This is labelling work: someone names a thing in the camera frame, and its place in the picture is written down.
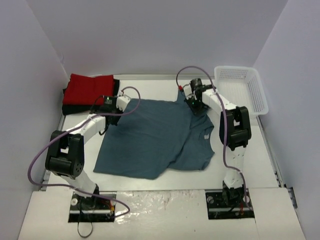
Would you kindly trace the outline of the blue t shirt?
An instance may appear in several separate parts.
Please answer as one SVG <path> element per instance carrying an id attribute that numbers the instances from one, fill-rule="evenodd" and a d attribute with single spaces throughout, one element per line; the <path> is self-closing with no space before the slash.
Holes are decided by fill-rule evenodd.
<path id="1" fill-rule="evenodd" d="M 176 101 L 132 99 L 117 125 L 106 131 L 93 171 L 154 180 L 167 169 L 203 171 L 214 151 L 214 125 L 207 113 L 193 115 L 178 94 Z"/>

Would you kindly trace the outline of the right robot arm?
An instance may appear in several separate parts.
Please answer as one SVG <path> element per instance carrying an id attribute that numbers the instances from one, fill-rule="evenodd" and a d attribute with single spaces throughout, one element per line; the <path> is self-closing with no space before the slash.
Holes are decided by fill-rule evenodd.
<path id="1" fill-rule="evenodd" d="M 192 79 L 178 89 L 193 114 L 199 115 L 206 109 L 220 114 L 219 139 L 223 144 L 222 160 L 226 167 L 221 199 L 226 206 L 232 207 L 246 195 L 243 168 L 244 155 L 252 137 L 249 110 L 231 103 L 217 88 L 204 85 L 200 78 Z"/>

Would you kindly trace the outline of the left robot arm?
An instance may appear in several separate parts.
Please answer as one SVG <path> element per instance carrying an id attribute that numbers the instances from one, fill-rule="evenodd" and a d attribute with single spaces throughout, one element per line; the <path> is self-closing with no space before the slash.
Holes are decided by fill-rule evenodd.
<path id="1" fill-rule="evenodd" d="M 45 169 L 66 180 L 69 185 L 87 192 L 82 203 L 89 209 L 97 208 L 101 203 L 100 190 L 84 171 L 85 143 L 96 134 L 103 135 L 109 125 L 117 125 L 119 116 L 98 116 L 97 114 L 122 114 L 117 108 L 117 96 L 105 96 L 98 109 L 91 109 L 83 127 L 63 136 L 48 147 Z"/>

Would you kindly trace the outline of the red folded t shirt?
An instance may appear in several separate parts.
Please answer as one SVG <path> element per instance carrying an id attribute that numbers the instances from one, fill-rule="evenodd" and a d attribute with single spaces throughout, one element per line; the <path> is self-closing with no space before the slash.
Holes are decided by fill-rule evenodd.
<path id="1" fill-rule="evenodd" d="M 92 105 L 99 96 L 118 93 L 119 81 L 113 75 L 89 77 L 72 73 L 64 91 L 63 105 Z"/>

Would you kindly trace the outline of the black folded t shirt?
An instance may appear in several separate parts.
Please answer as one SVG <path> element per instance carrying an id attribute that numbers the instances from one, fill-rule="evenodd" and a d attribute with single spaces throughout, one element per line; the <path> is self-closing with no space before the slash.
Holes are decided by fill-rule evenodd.
<path id="1" fill-rule="evenodd" d="M 91 105 L 63 105 L 62 104 L 62 113 L 65 116 L 77 114 L 77 113 L 82 113 L 82 112 L 89 111 L 91 107 L 93 107 L 96 110 L 103 104 L 103 102 L 104 102 L 104 100 L 102 98 L 100 98 L 100 96 L 99 96 L 94 101 L 94 103 Z"/>

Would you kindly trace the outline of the white plastic basket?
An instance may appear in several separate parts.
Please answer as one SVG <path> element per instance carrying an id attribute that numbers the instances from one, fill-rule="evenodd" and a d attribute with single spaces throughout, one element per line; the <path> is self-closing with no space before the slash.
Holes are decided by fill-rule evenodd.
<path id="1" fill-rule="evenodd" d="M 269 112 L 262 81 L 255 68 L 216 66 L 214 83 L 219 93 L 230 102 L 247 107 L 250 116 L 266 115 Z"/>

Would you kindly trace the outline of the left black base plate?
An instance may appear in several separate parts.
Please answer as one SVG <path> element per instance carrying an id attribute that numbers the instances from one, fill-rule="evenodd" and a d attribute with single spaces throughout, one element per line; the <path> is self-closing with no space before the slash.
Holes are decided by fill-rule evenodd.
<path id="1" fill-rule="evenodd" d="M 82 197 L 72 193 L 68 222 L 69 223 L 113 223 L 115 221 L 114 201 L 107 199 Z"/>

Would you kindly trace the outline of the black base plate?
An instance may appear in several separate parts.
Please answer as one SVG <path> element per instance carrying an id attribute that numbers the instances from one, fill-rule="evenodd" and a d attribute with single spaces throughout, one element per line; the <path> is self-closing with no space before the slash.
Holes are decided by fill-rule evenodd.
<path id="1" fill-rule="evenodd" d="M 82 197 L 72 193 L 68 222 L 69 223 L 113 223 L 115 221 L 114 201 L 107 199 Z"/>
<path id="2" fill-rule="evenodd" d="M 237 195 L 231 203 L 227 203 L 223 197 L 222 190 L 206 190 L 205 200 L 207 216 L 209 220 L 236 220 L 236 219 L 254 219 L 255 213 L 250 202 L 250 195 L 247 192 L 249 208 L 246 205 L 245 198 Z"/>

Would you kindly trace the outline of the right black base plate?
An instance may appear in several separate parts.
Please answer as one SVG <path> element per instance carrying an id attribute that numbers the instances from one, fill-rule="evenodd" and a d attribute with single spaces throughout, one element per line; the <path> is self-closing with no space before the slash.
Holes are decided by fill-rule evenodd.
<path id="1" fill-rule="evenodd" d="M 209 220 L 236 220 L 236 219 L 254 219 L 255 213 L 250 202 L 250 195 L 247 192 L 249 208 L 246 205 L 245 198 L 237 195 L 231 203 L 227 203 L 223 197 L 222 190 L 206 190 L 205 200 L 207 216 Z"/>

